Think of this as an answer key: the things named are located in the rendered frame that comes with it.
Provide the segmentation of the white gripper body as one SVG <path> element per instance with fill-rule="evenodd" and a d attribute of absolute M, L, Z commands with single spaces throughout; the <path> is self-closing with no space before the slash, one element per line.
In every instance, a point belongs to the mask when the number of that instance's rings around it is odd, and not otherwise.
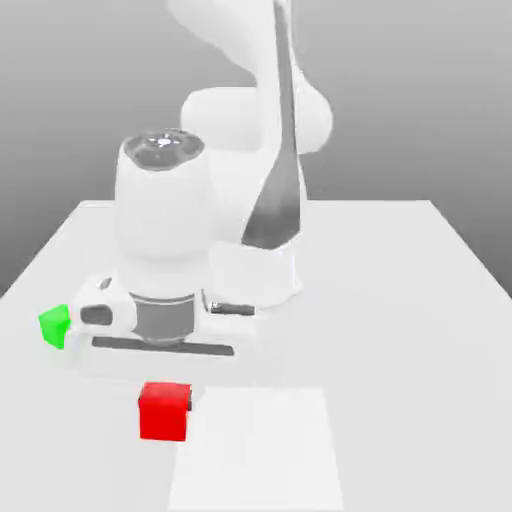
<path fill-rule="evenodd" d="M 105 328 L 78 333 L 81 369 L 97 378 L 183 383 L 251 383 L 264 365 L 267 315 L 202 312 L 180 342 L 148 342 Z"/>

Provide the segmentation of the small red cube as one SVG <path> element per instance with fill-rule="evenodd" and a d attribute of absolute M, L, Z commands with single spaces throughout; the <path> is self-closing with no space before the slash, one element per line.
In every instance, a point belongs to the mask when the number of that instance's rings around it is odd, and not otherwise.
<path fill-rule="evenodd" d="M 145 440 L 184 442 L 192 387 L 176 382 L 145 382 L 138 398 L 139 433 Z"/>

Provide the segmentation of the small green cube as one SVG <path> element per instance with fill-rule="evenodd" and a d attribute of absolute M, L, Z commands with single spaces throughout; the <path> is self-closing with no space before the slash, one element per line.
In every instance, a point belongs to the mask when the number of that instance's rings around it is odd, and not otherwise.
<path fill-rule="evenodd" d="M 60 304 L 38 315 L 43 339 L 58 350 L 64 349 L 65 338 L 71 326 L 67 304 Z"/>

